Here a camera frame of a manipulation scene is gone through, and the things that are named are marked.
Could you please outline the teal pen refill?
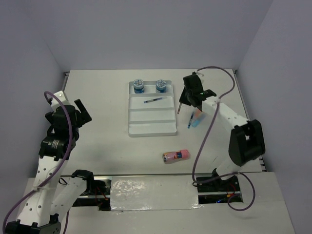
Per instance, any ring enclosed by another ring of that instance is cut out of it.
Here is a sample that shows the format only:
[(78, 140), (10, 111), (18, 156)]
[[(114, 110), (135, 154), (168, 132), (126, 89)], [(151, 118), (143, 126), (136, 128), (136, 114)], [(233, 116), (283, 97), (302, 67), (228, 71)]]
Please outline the teal pen refill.
[(191, 124), (192, 124), (194, 115), (195, 115), (195, 111), (193, 111), (193, 112), (191, 113), (191, 116), (190, 116), (190, 119), (189, 119), (189, 122), (188, 122), (188, 126), (187, 126), (188, 129), (190, 129), (190, 127), (191, 127)]

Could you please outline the orange pink highlighter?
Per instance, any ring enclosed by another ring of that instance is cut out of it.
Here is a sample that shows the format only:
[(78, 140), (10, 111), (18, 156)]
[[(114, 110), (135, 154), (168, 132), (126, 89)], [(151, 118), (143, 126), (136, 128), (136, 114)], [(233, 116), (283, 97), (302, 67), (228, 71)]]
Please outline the orange pink highlighter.
[(200, 116), (202, 114), (202, 112), (200, 110), (195, 110), (194, 112), (194, 117), (197, 118), (198, 116)]

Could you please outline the blue pen refill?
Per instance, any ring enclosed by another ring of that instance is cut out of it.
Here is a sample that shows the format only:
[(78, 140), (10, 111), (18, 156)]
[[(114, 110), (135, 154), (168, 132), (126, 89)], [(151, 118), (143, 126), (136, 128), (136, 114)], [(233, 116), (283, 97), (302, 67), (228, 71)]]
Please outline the blue pen refill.
[(163, 100), (163, 99), (165, 99), (165, 98), (166, 98), (166, 97), (157, 97), (157, 98), (154, 98), (154, 99), (146, 100), (146, 101), (144, 101), (143, 103), (151, 103), (151, 102), (154, 102), (154, 101)]

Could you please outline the blue highlighter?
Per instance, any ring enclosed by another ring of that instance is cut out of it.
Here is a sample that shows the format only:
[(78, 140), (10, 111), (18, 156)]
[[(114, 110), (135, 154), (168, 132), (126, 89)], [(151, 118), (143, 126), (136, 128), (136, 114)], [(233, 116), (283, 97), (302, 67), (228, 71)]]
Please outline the blue highlighter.
[(198, 115), (196, 118), (193, 119), (191, 126), (194, 128), (197, 127), (203, 121), (204, 118), (205, 114), (202, 113)]

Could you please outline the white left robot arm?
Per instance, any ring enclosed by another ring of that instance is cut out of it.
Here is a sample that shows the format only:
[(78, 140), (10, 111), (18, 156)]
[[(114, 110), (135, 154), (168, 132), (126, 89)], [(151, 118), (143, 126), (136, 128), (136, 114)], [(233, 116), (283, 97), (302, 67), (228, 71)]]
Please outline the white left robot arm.
[(18, 204), (25, 202), (15, 221), (4, 220), (5, 234), (59, 234), (61, 221), (76, 199), (91, 194), (96, 187), (94, 174), (88, 170), (75, 170), (65, 188), (55, 196), (63, 167), (79, 138), (79, 128), (92, 120), (80, 99), (70, 105), (59, 101), (58, 107), (45, 117), (51, 126), (41, 142), (39, 165), (32, 191)]

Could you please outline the pink capsule pencil case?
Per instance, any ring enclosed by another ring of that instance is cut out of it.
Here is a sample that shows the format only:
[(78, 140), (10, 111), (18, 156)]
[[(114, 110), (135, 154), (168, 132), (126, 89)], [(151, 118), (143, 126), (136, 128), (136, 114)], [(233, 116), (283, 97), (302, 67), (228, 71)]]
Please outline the pink capsule pencil case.
[(190, 153), (188, 150), (166, 152), (162, 155), (162, 159), (165, 164), (172, 164), (175, 162), (188, 160), (189, 158), (190, 158)]

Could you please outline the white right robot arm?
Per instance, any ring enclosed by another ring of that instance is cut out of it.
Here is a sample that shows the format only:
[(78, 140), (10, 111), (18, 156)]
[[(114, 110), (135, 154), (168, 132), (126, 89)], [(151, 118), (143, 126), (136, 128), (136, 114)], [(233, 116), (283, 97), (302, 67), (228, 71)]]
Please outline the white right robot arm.
[(218, 97), (212, 90), (204, 90), (202, 81), (195, 72), (184, 77), (183, 84), (180, 104), (193, 106), (213, 117), (194, 161), (193, 182), (195, 182), (195, 170), (199, 157), (214, 123), (216, 121), (221, 123), (230, 134), (228, 156), (213, 170), (212, 186), (218, 191), (223, 191), (229, 185), (229, 178), (238, 174), (241, 167), (265, 153), (261, 123), (256, 119), (249, 120), (239, 115), (223, 103), (221, 97)]

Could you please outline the blue paint jar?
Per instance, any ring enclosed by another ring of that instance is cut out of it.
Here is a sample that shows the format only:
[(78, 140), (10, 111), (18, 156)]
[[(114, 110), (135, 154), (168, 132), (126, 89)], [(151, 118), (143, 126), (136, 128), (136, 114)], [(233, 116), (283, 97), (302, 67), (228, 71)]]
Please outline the blue paint jar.
[(133, 82), (133, 88), (135, 94), (144, 93), (144, 81), (142, 79), (135, 79)]
[(167, 82), (163, 79), (159, 79), (156, 81), (156, 92), (158, 93), (166, 93), (167, 90)]

